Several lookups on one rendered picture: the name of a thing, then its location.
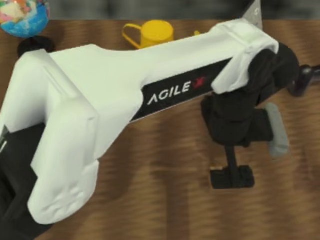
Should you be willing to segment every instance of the tabletop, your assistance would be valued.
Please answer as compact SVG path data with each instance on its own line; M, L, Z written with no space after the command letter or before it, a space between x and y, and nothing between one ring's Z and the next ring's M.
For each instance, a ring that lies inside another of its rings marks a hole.
M51 21L43 35L57 50L96 44L133 49L121 36L126 23ZM215 20L173 20L175 38L208 31ZM270 20L264 30L288 45L301 64L320 64L320 21ZM0 96L3 99L19 39L0 33ZM320 85L294 98L284 89L269 101L281 111L290 153L278 161L266 143L239 148L256 185L213 190L209 166L225 160L212 143L197 98L130 124L100 160L89 203L39 240L316 240L320 224Z

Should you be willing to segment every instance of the yellow object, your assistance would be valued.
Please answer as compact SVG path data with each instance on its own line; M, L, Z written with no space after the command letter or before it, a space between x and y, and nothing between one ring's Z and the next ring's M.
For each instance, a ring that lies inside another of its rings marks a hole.
M133 41L125 33L126 28L134 28L140 31L140 44ZM173 41L174 28L169 22L163 20L150 20L142 26L128 23L122 29L122 36L137 49L144 49Z

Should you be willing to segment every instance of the mug handle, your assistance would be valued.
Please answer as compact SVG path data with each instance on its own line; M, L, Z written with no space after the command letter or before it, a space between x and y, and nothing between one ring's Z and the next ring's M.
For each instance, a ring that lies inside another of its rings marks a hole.
M125 33L125 29L126 28L133 28L133 29L137 29L141 32L141 27L132 23L127 23L126 25L124 25L124 27L122 28L122 36L124 37L125 40L127 40L130 44L132 44L134 47L136 47L137 49L141 49L141 46L136 43L135 41L133 41L126 33Z

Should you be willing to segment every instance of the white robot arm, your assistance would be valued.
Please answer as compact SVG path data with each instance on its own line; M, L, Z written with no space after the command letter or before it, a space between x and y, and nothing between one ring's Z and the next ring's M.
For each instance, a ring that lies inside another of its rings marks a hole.
M68 218L95 191L98 159L132 121L214 91L247 85L255 56L279 43L245 19L136 51L86 45L17 62L0 114L2 135L44 123L32 159L34 220Z

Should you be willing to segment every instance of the globe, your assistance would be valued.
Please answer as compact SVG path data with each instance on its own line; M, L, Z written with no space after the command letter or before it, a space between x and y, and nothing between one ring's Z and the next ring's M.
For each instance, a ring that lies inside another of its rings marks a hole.
M45 49L52 52L51 39L38 36L48 25L48 0L0 0L0 26L9 35L24 38L18 46L18 55Z

